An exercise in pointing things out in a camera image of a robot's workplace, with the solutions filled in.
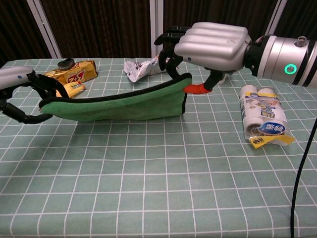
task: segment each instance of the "tablecloth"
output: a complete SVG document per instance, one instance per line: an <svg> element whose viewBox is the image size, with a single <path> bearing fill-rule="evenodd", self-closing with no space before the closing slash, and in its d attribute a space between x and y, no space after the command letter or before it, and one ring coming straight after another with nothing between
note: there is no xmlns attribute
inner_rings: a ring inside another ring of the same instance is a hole
<svg viewBox="0 0 317 238"><path fill-rule="evenodd" d="M167 73L137 83L124 60L94 59L98 78L78 97L147 88ZM59 59L8 62L37 73ZM182 63L202 83L209 72ZM239 90L273 87L296 141L254 149L243 134ZM38 114L39 95L14 91L11 103ZM293 185L317 116L317 90L229 76L212 93L188 95L186 113L148 121L81 123L53 117L24 125L0 116L0 235L4 237L289 237ZM302 173L295 232L317 237L317 143Z"/></svg>

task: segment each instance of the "packaged paper rolls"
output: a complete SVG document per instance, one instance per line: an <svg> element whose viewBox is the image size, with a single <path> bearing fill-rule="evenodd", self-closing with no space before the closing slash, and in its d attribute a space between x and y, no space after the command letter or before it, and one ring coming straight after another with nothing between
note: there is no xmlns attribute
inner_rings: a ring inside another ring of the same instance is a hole
<svg viewBox="0 0 317 238"><path fill-rule="evenodd" d="M240 90L245 138L255 148L266 143L287 145L294 141L287 130L287 119L279 97L271 88L258 90L246 85Z"/></svg>

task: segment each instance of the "green cloth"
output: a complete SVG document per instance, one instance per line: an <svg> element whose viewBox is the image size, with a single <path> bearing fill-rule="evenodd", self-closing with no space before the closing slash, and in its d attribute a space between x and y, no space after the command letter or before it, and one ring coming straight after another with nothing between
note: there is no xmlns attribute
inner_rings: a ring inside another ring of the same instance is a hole
<svg viewBox="0 0 317 238"><path fill-rule="evenodd" d="M145 120L178 116L183 113L185 100L183 89L191 83L191 78L184 78L155 91L101 102L80 103L79 99L68 99L69 102L49 102L42 106L41 112L77 121Z"/></svg>

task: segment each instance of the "yellow wrapper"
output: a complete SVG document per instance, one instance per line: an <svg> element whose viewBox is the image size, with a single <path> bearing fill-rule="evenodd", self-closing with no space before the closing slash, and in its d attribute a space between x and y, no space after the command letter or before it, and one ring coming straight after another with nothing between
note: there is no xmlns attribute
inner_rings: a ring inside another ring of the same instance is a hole
<svg viewBox="0 0 317 238"><path fill-rule="evenodd" d="M71 82L86 82L97 77L96 65L93 60L76 63L71 69L62 71L55 69L45 72L44 75L58 80L62 85Z"/></svg>

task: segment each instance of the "black cable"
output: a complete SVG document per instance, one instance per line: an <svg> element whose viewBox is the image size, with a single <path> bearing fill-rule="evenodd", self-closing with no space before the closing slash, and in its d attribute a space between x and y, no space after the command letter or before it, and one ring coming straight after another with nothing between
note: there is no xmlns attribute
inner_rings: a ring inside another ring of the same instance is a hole
<svg viewBox="0 0 317 238"><path fill-rule="evenodd" d="M305 148L301 163L300 163L300 165L298 167L297 176L296 176L296 180L295 180L293 198L292 198L292 209L291 209L291 238L294 238L294 212L295 212L295 202L296 202L297 187L298 187L299 179L301 177L301 173L302 173L302 170L303 170L303 166L304 166L304 163L305 163L309 148L311 146L311 143L313 141L313 138L314 138L314 135L315 135L315 132L316 132L316 128L317 128L317 118L315 120L315 124L314 124L313 129L311 131L311 134L309 136L309 139L308 139L308 142L307 142L307 145L306 145L306 148Z"/></svg>

